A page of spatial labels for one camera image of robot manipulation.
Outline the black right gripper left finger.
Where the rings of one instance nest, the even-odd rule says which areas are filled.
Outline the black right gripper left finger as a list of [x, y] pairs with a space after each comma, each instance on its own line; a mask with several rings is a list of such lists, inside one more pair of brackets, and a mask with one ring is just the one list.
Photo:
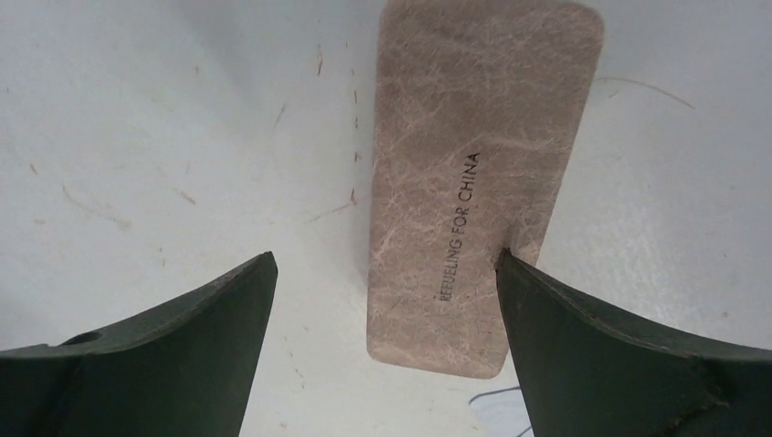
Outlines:
[[237, 436], [278, 278], [263, 253], [56, 346], [1, 354], [4, 436]]

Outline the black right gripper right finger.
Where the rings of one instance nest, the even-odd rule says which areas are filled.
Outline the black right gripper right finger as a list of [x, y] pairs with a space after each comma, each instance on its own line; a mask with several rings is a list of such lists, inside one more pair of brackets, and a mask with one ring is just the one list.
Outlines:
[[576, 290], [503, 250], [496, 285], [537, 436], [768, 436], [771, 353]]

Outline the light blue cleaning cloth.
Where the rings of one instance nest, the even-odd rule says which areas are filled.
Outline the light blue cleaning cloth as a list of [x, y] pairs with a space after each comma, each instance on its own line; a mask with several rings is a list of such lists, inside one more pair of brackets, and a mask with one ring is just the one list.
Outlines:
[[534, 437], [519, 386], [477, 394], [468, 404], [486, 436]]

